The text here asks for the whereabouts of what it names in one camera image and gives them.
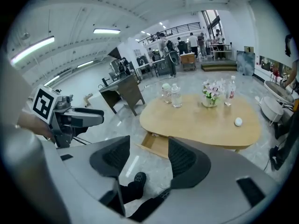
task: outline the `poster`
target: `poster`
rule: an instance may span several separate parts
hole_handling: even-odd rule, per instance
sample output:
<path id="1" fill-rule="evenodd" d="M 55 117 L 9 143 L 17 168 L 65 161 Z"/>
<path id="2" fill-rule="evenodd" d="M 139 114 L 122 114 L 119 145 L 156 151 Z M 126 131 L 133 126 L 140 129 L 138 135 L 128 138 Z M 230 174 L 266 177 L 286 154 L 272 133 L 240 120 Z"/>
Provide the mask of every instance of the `poster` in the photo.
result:
<path id="1" fill-rule="evenodd" d="M 237 71 L 245 76 L 252 76 L 254 73 L 255 53 L 237 51 Z"/>

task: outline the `staircase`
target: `staircase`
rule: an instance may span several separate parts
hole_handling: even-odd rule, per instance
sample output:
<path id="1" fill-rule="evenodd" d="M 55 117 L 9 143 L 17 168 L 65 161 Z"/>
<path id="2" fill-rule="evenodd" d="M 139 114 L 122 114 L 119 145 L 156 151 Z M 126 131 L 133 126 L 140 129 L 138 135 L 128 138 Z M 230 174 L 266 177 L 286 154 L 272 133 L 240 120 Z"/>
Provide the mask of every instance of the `staircase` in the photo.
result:
<path id="1" fill-rule="evenodd" d="M 204 71 L 237 71 L 235 61 L 210 61 L 209 63 L 201 63 L 201 68 Z"/>

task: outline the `human hand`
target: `human hand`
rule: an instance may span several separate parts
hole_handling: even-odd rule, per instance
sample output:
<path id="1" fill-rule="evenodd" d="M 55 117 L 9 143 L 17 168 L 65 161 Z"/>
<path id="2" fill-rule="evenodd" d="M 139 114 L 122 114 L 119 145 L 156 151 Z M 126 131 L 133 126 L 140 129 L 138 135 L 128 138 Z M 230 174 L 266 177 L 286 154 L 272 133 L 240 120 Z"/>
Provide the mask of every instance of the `human hand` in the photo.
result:
<path id="1" fill-rule="evenodd" d="M 53 134 L 46 122 L 35 116 L 34 114 L 22 111 L 18 120 L 18 125 L 26 128 L 37 135 L 46 138 L 53 138 Z"/>

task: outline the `glass jar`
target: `glass jar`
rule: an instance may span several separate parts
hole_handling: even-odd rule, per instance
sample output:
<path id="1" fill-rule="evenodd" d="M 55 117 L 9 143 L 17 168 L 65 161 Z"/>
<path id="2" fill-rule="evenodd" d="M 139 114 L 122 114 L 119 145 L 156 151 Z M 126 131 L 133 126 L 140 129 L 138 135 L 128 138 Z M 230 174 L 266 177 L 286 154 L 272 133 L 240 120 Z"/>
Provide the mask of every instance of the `glass jar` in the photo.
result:
<path id="1" fill-rule="evenodd" d="M 162 99 L 166 103 L 171 103 L 171 86 L 168 83 L 162 85 Z"/>

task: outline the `cable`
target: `cable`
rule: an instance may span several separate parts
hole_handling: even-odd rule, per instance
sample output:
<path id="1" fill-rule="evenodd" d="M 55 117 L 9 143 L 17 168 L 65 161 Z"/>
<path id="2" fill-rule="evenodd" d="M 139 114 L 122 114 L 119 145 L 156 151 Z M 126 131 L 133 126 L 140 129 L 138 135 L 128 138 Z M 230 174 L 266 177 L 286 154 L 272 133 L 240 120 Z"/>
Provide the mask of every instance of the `cable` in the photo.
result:
<path id="1" fill-rule="evenodd" d="M 79 137 L 76 137 L 77 139 L 80 139 L 80 140 L 83 140 L 83 141 L 85 141 L 85 142 L 87 142 L 87 143 L 89 143 L 89 144 L 91 144 L 91 142 L 89 142 L 89 141 L 87 141 L 87 140 L 84 140 L 84 139 L 82 139 L 82 138 L 79 138 Z"/>
<path id="2" fill-rule="evenodd" d="M 268 159 L 268 162 L 267 162 L 267 165 L 265 166 L 265 168 L 263 169 L 264 171 L 266 170 L 266 168 L 268 167 L 268 163 L 269 163 L 269 161 L 270 161 L 270 157 L 269 157 L 269 159 Z"/>
<path id="3" fill-rule="evenodd" d="M 81 144 L 87 145 L 86 143 L 83 143 L 82 141 L 80 141 L 80 140 L 78 140 L 78 139 L 76 139 L 76 138 L 73 138 L 73 139 L 74 139 L 75 141 L 81 143 Z"/>
<path id="4" fill-rule="evenodd" d="M 157 83 L 157 82 L 159 82 L 159 81 L 161 81 L 161 80 L 166 80 L 166 79 L 169 79 L 169 78 L 167 77 L 167 78 L 163 78 L 163 79 L 157 80 L 157 81 L 155 81 L 155 82 L 153 82 L 153 83 L 150 83 L 150 84 L 148 84 L 148 85 L 146 85 L 146 86 L 149 86 L 149 85 L 151 85 L 151 84 L 154 84 L 154 83 Z"/>

